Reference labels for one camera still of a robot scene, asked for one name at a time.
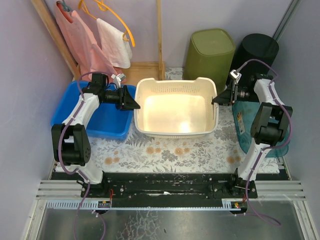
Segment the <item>blue plastic tray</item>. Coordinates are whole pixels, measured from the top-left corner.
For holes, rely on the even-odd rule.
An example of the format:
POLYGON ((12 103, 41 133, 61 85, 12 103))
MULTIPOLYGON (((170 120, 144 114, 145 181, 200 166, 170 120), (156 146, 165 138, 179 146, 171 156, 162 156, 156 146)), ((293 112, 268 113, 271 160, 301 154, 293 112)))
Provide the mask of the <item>blue plastic tray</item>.
MULTIPOLYGON (((51 125, 61 124, 72 112, 79 100, 77 82, 71 82, 51 119, 51 125)), ((133 111, 120 111, 114 104, 101 104, 93 113, 86 132, 89 137, 124 141, 129 133, 133 111)))

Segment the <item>white plastic basin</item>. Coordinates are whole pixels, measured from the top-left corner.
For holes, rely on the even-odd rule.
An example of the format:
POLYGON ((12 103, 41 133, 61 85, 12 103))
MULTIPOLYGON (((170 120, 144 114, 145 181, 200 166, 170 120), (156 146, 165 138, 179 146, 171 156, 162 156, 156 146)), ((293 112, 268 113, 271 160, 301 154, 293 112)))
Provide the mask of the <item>white plastic basin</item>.
POLYGON ((138 82, 134 110, 136 129, 155 138, 188 139, 212 133, 218 126, 219 106, 215 83, 206 77, 195 80, 138 82))

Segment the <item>white towel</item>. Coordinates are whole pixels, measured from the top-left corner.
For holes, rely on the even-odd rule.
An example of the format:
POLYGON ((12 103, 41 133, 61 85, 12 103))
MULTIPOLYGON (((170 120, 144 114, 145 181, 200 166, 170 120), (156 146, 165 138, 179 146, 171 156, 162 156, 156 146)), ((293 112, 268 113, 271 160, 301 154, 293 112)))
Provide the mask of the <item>white towel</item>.
POLYGON ((131 67, 132 50, 128 41, 124 40, 124 32, 106 21, 96 20, 101 49, 112 66, 122 69, 131 67))

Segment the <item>green mesh basket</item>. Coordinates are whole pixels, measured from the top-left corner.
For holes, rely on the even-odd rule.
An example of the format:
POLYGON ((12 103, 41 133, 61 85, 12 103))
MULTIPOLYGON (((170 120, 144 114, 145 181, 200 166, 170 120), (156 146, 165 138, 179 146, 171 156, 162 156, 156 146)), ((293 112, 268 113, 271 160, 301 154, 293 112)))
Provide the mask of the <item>green mesh basket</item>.
POLYGON ((209 78, 220 94, 225 90, 235 50, 233 39, 221 28, 194 32, 189 41, 183 79, 209 78))

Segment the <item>large black plastic bin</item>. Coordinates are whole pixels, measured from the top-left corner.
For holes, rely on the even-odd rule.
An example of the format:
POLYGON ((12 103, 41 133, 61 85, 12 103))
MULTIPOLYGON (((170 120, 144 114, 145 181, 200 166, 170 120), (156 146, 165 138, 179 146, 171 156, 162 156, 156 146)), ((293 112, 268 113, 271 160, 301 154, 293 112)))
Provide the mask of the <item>large black plastic bin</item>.
MULTIPOLYGON (((272 37, 261 33, 249 34, 243 38, 235 51, 230 70, 238 69, 244 62, 251 59, 257 59, 272 66, 278 52, 279 44, 272 37)), ((241 87, 249 87, 253 75, 267 74, 268 72, 269 68, 262 63, 251 61, 240 71, 242 76, 238 84, 241 87)))

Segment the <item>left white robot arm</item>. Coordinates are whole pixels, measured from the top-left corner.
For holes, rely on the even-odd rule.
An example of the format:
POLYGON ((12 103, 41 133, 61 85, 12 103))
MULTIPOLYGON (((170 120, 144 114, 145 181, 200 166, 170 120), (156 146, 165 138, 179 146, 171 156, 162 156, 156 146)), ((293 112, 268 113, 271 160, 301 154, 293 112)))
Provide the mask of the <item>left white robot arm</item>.
POLYGON ((91 145, 87 126, 94 112, 102 104, 113 104, 119 111, 133 111, 140 108, 123 85, 126 76, 123 73, 108 76, 106 72, 89 72, 91 81, 85 87, 78 87, 78 102, 69 116, 51 128, 54 159, 68 175, 82 177, 83 197, 89 196, 93 185, 104 193, 109 189, 103 183, 103 171, 91 158, 91 145))

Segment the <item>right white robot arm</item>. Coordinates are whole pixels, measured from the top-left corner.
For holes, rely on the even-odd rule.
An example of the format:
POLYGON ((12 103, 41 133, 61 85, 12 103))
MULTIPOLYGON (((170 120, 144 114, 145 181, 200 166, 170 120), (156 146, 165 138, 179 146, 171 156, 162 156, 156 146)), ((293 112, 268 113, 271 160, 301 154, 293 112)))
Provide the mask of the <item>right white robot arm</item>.
POLYGON ((229 73, 231 83, 212 104, 234 104, 235 102, 258 102, 259 109, 253 119, 251 144, 242 164, 226 182, 214 184, 215 198, 257 198, 254 192, 258 168, 272 149, 287 145, 291 138, 288 129, 292 125, 293 109, 279 98, 271 76, 255 74, 250 87, 240 87, 241 74, 237 70, 229 73))

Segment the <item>pink hanging towel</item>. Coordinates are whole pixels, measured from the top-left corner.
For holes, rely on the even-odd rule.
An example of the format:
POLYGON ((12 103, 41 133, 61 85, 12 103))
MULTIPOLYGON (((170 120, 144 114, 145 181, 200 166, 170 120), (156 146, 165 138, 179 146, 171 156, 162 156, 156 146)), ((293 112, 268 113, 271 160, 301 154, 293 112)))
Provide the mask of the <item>pink hanging towel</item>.
POLYGON ((68 49, 79 65, 81 74, 106 72, 111 76, 120 73, 102 52, 93 32, 75 10, 67 12, 62 2, 57 1, 54 6, 54 15, 68 49))

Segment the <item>floral table mat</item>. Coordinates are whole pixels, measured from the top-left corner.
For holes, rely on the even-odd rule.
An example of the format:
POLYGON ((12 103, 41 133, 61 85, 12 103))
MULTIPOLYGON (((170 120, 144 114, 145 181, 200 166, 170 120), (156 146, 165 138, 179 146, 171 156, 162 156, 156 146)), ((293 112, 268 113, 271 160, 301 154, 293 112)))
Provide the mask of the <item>floral table mat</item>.
POLYGON ((198 138, 153 138, 132 123, 127 138, 90 137, 91 162, 104 172, 233 173, 245 158, 232 108, 220 106, 218 125, 198 138))

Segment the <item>orange clothes hanger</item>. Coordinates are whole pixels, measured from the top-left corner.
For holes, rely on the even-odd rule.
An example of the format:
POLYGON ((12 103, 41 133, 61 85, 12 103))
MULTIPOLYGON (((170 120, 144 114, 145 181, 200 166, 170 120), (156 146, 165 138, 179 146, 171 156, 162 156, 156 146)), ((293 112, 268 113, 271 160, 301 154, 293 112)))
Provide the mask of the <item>orange clothes hanger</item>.
POLYGON ((111 20, 112 23, 117 22, 116 25, 123 30, 122 39, 125 42, 130 43, 132 48, 136 47, 136 39, 128 24, 119 16, 119 14, 117 14, 110 6, 108 6, 104 0, 79 0, 77 3, 77 8, 94 20, 101 18, 102 14, 109 14, 109 17, 103 17, 103 19, 111 20), (93 4, 96 5, 96 9, 101 11, 101 13, 95 14, 92 11, 91 7, 93 4))

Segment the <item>wooden rack frame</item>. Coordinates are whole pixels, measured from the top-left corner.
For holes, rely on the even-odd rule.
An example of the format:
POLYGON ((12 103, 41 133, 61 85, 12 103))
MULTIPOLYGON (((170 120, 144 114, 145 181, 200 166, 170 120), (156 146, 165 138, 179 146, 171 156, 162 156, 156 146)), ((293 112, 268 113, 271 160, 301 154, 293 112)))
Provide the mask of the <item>wooden rack frame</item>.
MULTIPOLYGON (((42 22, 44 23, 53 42, 57 46, 67 67, 71 71, 73 78, 77 79, 78 77, 80 77, 80 67, 74 60, 46 3, 43 0, 32 0, 31 3, 35 8, 37 14, 41 18, 42 22)), ((127 83, 130 85, 136 85, 139 80, 147 77, 152 77, 157 80, 165 79, 166 63, 163 61, 162 2, 160 0, 156 1, 156 16, 158 60, 150 62, 132 62, 130 68, 124 69, 123 72, 127 75, 127 83)))

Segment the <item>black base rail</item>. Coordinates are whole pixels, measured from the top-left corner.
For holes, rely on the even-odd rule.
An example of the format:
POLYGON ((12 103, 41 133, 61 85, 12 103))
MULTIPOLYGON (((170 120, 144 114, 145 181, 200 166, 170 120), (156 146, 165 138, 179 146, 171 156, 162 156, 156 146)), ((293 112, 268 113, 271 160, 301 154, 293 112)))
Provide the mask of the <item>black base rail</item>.
POLYGON ((108 210, 247 210, 246 200, 289 200, 295 184, 271 177, 246 182, 235 173, 104 173, 100 183, 87 183, 58 172, 51 179, 61 196, 85 198, 67 208, 108 210))

